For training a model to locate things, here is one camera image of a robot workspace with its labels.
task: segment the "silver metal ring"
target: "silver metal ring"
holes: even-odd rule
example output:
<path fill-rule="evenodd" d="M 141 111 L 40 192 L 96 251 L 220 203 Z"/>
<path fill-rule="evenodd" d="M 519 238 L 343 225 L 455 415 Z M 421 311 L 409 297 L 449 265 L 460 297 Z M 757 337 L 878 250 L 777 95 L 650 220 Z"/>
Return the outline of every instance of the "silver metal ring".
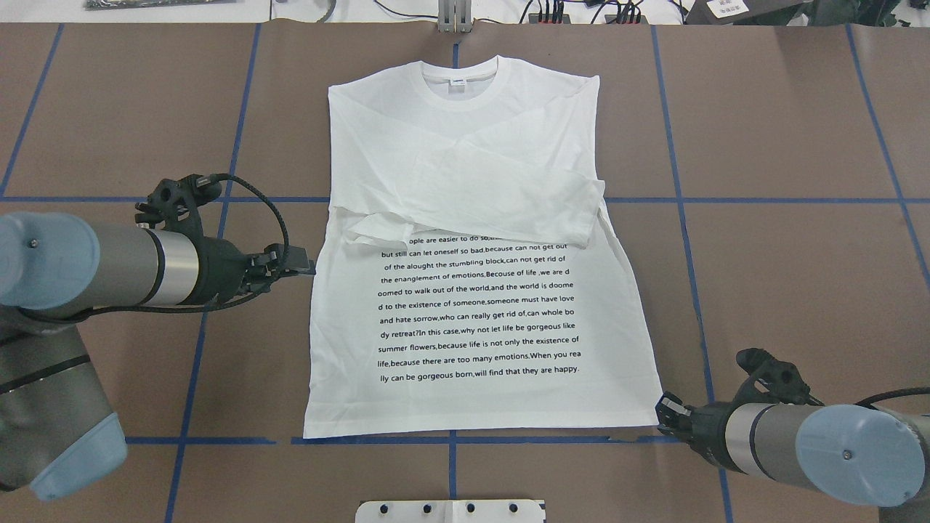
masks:
<path fill-rule="evenodd" d="M 177 305 L 187 299 L 200 275 L 200 259 L 187 236 L 168 231 L 152 231 L 165 253 L 161 285 L 147 305 Z"/>
<path fill-rule="evenodd" d="M 768 477 L 756 462 L 751 435 L 756 421 L 772 407 L 768 403 L 747 403 L 737 407 L 726 421 L 726 450 L 739 470 L 750 476 Z"/>

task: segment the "brown table surface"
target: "brown table surface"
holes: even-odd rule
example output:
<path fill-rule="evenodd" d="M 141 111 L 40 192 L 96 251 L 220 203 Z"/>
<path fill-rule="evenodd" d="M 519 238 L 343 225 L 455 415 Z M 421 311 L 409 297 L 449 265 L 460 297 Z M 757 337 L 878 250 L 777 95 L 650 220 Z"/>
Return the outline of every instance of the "brown table surface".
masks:
<path fill-rule="evenodd" d="M 0 25 L 0 212 L 129 224 L 160 179 L 229 169 L 315 256 L 327 86 L 495 54 L 599 74 L 598 172 L 663 385 L 727 400 L 734 354 L 761 346 L 820 399 L 852 403 L 930 378 L 928 45 L 930 30 L 861 27 Z M 205 207 L 206 229 L 261 250 L 276 225 L 244 196 Z M 0 519 L 315 523 L 366 500 L 517 497 L 544 499 L 551 523 L 877 518 L 718 474 L 651 428 L 302 441 L 310 287 L 282 281 L 206 321 L 87 321 L 129 458 L 61 501 L 4 495 Z"/>

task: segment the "metal bracket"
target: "metal bracket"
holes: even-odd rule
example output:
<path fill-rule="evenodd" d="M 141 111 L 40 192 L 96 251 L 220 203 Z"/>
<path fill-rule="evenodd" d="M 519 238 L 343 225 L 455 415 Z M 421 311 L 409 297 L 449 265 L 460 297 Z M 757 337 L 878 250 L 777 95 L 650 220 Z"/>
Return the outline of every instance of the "metal bracket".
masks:
<path fill-rule="evenodd" d="M 439 0 L 440 33 L 472 32 L 472 0 Z"/>

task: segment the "white t-shirt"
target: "white t-shirt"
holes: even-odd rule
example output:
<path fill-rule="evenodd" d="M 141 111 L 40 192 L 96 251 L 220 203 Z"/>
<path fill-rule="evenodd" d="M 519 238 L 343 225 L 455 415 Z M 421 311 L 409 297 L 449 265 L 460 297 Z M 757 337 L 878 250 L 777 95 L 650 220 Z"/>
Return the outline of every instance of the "white t-shirt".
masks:
<path fill-rule="evenodd" d="M 599 82 L 495 57 L 329 89 L 305 437 L 655 423 L 594 168 Z"/>

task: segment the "blue grid line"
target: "blue grid line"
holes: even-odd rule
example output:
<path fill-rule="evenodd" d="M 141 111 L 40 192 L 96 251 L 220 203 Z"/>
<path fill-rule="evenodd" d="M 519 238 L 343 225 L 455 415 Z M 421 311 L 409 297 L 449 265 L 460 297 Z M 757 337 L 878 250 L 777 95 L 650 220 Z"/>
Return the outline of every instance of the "blue grid line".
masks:
<path fill-rule="evenodd" d="M 329 196 L 268 196 L 277 204 L 328 204 Z M 225 198 L 230 203 L 260 203 L 255 196 L 230 196 Z"/>
<path fill-rule="evenodd" d="M 179 437 L 174 436 L 126 436 L 127 445 L 178 445 Z"/>
<path fill-rule="evenodd" d="M 187 437 L 174 436 L 127 436 L 127 445 L 277 445 L 266 437 Z"/>
<path fill-rule="evenodd" d="M 458 499 L 458 431 L 449 431 L 449 499 Z"/>
<path fill-rule="evenodd" d="M 230 158 L 230 174 L 235 174 L 237 156 L 239 155 L 239 146 L 242 143 L 242 131 L 246 124 L 246 109 L 248 108 L 248 94 L 252 84 L 252 74 L 255 72 L 255 58 L 259 49 L 259 36 L 261 35 L 261 24 L 255 24 L 255 32 L 252 36 L 252 52 L 248 59 L 248 71 L 246 73 L 246 85 L 243 89 L 242 104 L 239 108 L 239 122 L 236 125 L 235 140 L 232 144 L 232 156 Z M 223 201 L 222 212 L 219 215 L 219 227 L 217 238 L 223 237 L 226 227 L 226 216 L 229 213 L 229 196 L 233 188 L 231 182 L 226 183 L 225 200 Z M 191 379 L 187 389 L 187 400 L 184 405 L 184 418 L 181 421 L 180 439 L 178 443 L 178 454 L 175 457 L 174 473 L 171 477 L 171 489 L 168 492 L 168 502 L 165 509 L 165 523 L 171 523 L 174 518 L 175 502 L 178 499 L 178 488 L 180 485 L 181 469 L 184 465 L 184 451 L 187 447 L 188 434 L 191 428 L 191 414 L 193 412 L 193 397 L 197 390 L 197 378 L 200 375 L 200 363 L 204 354 L 204 341 L 206 338 L 206 319 L 208 313 L 203 313 L 200 319 L 200 331 L 197 334 L 197 345 L 193 354 L 193 365 L 191 368 Z"/>
<path fill-rule="evenodd" d="M 866 108 L 869 110 L 869 117 L 872 121 L 872 126 L 875 128 L 875 136 L 878 138 L 878 144 L 882 148 L 882 157 L 884 158 L 884 164 L 888 167 L 888 175 L 891 177 L 891 183 L 895 186 L 895 194 L 897 195 L 897 202 L 901 206 L 901 213 L 904 215 L 904 222 L 908 226 L 908 234 L 910 235 L 910 242 L 914 246 L 914 253 L 917 255 L 917 262 L 921 266 L 921 272 L 923 273 L 923 281 L 927 286 L 927 289 L 930 289 L 930 271 L 927 270 L 927 262 L 923 257 L 923 250 L 921 249 L 920 241 L 917 239 L 917 232 L 914 230 L 914 223 L 910 219 L 910 213 L 908 212 L 908 206 L 904 201 L 904 192 L 901 191 L 901 183 L 897 179 L 897 173 L 895 172 L 895 164 L 891 161 L 891 155 L 888 153 L 888 145 L 884 140 L 884 133 L 882 133 L 882 126 L 878 123 L 878 116 L 875 114 L 875 108 L 871 103 L 871 96 L 869 95 L 869 87 L 866 86 L 866 78 L 862 74 L 862 65 L 859 63 L 859 54 L 856 51 L 856 38 L 853 36 L 853 26 L 846 24 L 846 38 L 849 40 L 849 51 L 853 55 L 853 64 L 856 66 L 856 76 L 859 79 L 859 86 L 862 88 L 862 96 L 865 98 Z"/>
<path fill-rule="evenodd" d="M 187 437 L 185 445 L 277 445 L 267 437 Z"/>
<path fill-rule="evenodd" d="M 665 139 L 669 144 L 669 160 L 671 162 L 671 178 L 675 184 L 675 198 L 678 200 L 678 220 L 682 227 L 682 239 L 684 241 L 684 259 L 687 263 L 688 280 L 691 284 L 691 300 L 694 304 L 695 315 L 697 317 L 697 329 L 700 334 L 700 349 L 704 358 L 704 385 L 707 389 L 709 401 L 714 400 L 713 378 L 711 376 L 711 359 L 708 355 L 707 337 L 704 333 L 704 316 L 700 310 L 700 296 L 698 295 L 698 281 L 695 278 L 694 258 L 691 255 L 691 239 L 688 237 L 688 227 L 684 215 L 684 198 L 682 194 L 682 183 L 678 173 L 678 157 L 675 154 L 675 141 L 671 135 L 671 116 L 669 115 L 669 101 L 665 90 L 665 75 L 662 72 L 662 57 L 658 50 L 658 32 L 656 26 L 651 25 L 649 29 L 652 33 L 652 50 L 656 56 L 656 76 L 658 78 L 658 94 L 662 101 L 662 117 L 665 119 Z M 726 473 L 719 471 L 720 492 L 724 501 L 724 517 L 726 523 L 733 523 L 733 510 L 730 502 L 730 488 L 726 480 Z"/>
<path fill-rule="evenodd" d="M 26 137 L 26 129 L 29 128 L 29 122 L 33 119 L 33 112 L 35 111 L 35 104 L 39 102 L 39 94 L 42 92 L 42 86 L 46 83 L 46 77 L 48 76 L 48 70 L 51 69 L 52 60 L 55 58 L 55 51 L 58 49 L 58 43 L 61 40 L 61 33 L 64 32 L 64 24 L 60 23 L 58 30 L 55 32 L 55 39 L 52 40 L 52 47 L 48 50 L 48 56 L 46 57 L 46 64 L 42 68 L 42 73 L 39 74 L 39 81 L 35 84 L 35 92 L 33 93 L 33 98 L 29 101 L 29 109 L 26 110 L 26 115 L 22 118 L 22 127 L 20 127 L 20 134 L 16 137 L 16 143 L 13 144 L 13 152 L 9 156 L 9 162 L 7 163 L 7 170 L 4 172 L 3 180 L 0 181 L 0 196 L 2 196 L 7 191 L 7 185 L 9 185 L 9 179 L 13 176 L 13 167 L 16 165 L 16 158 L 20 155 L 20 147 L 22 145 L 22 140 Z"/>
<path fill-rule="evenodd" d="M 673 436 L 639 436 L 636 439 L 612 439 L 610 436 L 339 436 L 304 439 L 292 437 L 291 445 L 321 447 L 326 445 L 661 445 L 677 444 Z M 450 456 L 450 471 L 455 470 Z"/>
<path fill-rule="evenodd" d="M 448 445 L 448 436 L 338 436 L 304 439 L 292 437 L 291 445 Z"/>
<path fill-rule="evenodd" d="M 0 196 L 3 203 L 136 203 L 144 202 L 146 196 Z M 278 204 L 328 204 L 329 196 L 268 196 Z M 221 195 L 214 200 L 224 203 L 261 203 L 255 196 Z M 677 204 L 674 196 L 620 196 L 605 197 L 608 204 Z M 791 198 L 766 196 L 683 196 L 686 204 L 831 204 L 831 205 L 888 205 L 904 202 L 908 205 L 930 204 L 930 198 Z"/>
<path fill-rule="evenodd" d="M 135 203 L 144 202 L 144 196 L 0 196 L 9 203 Z"/>

